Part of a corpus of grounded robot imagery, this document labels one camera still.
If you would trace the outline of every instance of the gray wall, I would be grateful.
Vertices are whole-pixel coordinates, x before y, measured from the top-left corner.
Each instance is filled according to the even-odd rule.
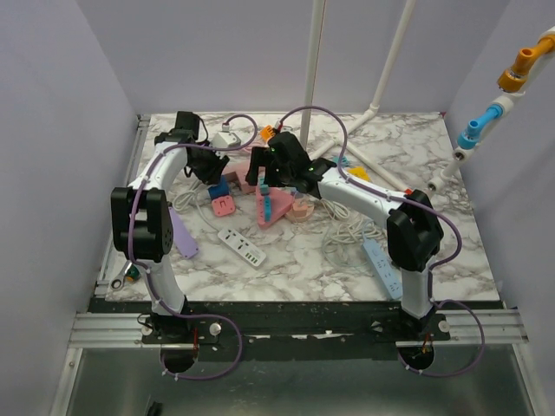
[[[311,0],[77,0],[139,113],[302,103]],[[508,0],[419,0],[383,111],[444,111]],[[363,111],[404,0],[330,0],[315,102]]]
[[[2,414],[48,414],[136,123],[73,0],[2,1]]]
[[[513,0],[447,112],[454,139],[500,94],[496,81],[520,48],[555,25],[550,0]],[[501,295],[517,305],[555,411],[555,62],[463,169]]]

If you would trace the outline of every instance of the pink block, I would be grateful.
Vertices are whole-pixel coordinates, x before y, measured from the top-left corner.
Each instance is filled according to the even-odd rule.
[[[212,201],[212,208],[216,217],[233,214],[235,212],[235,203],[231,195],[216,198]]]
[[[245,176],[246,173],[249,172],[249,165],[250,161],[246,160],[245,162],[234,163],[232,165],[228,165],[224,168],[222,172],[222,176],[228,182],[238,182],[239,188],[241,189],[242,193],[253,193],[256,189],[256,186],[251,186],[246,183]]]
[[[266,230],[278,221],[293,205],[294,198],[288,192],[270,188],[271,217],[270,221],[264,221],[264,196],[260,193],[258,186],[256,186],[256,193],[258,226],[262,230]]]

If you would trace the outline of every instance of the blue pipe fitting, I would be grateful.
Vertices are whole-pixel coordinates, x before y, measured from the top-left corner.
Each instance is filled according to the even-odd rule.
[[[470,120],[467,128],[459,135],[457,140],[460,148],[465,150],[474,149],[480,141],[480,135],[484,127],[490,121],[498,119],[501,115],[503,115],[503,107],[499,104],[492,104],[480,117]]]
[[[225,195],[229,195],[229,185],[227,181],[222,176],[219,179],[219,184],[210,186],[208,188],[208,193],[210,194],[210,199],[213,201],[214,199],[218,199],[224,197]]]

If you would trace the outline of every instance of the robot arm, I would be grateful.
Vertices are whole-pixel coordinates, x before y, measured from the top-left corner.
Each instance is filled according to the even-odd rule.
[[[128,187],[114,188],[111,195],[114,247],[129,259],[129,215],[135,193],[143,180],[147,180],[135,217],[133,247],[135,257],[152,271],[153,288],[148,286],[148,290],[153,299],[153,312],[159,315],[168,315],[168,312],[154,300],[152,289],[172,310],[181,312],[187,306],[168,256],[173,243],[173,227],[166,190],[182,169],[185,169],[187,177],[194,173],[205,184],[217,184],[229,161],[227,156],[220,157],[211,150],[211,143],[207,140],[198,142],[199,123],[197,114],[178,112],[175,128],[168,133],[161,133],[154,140],[154,156],[142,173]],[[170,146],[186,143],[204,145],[207,149],[179,147],[167,152]]]
[[[336,201],[372,219],[388,232],[388,253],[402,273],[402,310],[417,328],[423,328],[433,314],[430,301],[428,267],[440,249],[443,231],[437,217],[413,205],[389,198],[413,199],[432,207],[422,191],[411,194],[391,192],[377,185],[376,196],[348,182],[326,159],[310,160],[297,138],[288,132],[279,133],[268,141],[268,148],[254,147],[246,180],[258,183],[258,170],[265,168],[264,183],[269,186],[294,186],[301,193]]]

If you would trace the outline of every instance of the power strip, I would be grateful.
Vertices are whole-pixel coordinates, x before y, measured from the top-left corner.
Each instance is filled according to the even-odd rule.
[[[221,230],[218,238],[254,268],[260,267],[260,264],[266,259],[263,251],[232,228]]]
[[[399,282],[399,278],[389,265],[388,258],[385,256],[382,247],[380,247],[374,238],[365,238],[364,243],[362,243],[362,248],[364,249],[366,256],[368,256],[370,266],[372,266],[372,270],[374,271],[374,276],[380,278],[385,286],[385,290],[388,291],[389,298],[394,301],[401,299],[401,282]]]

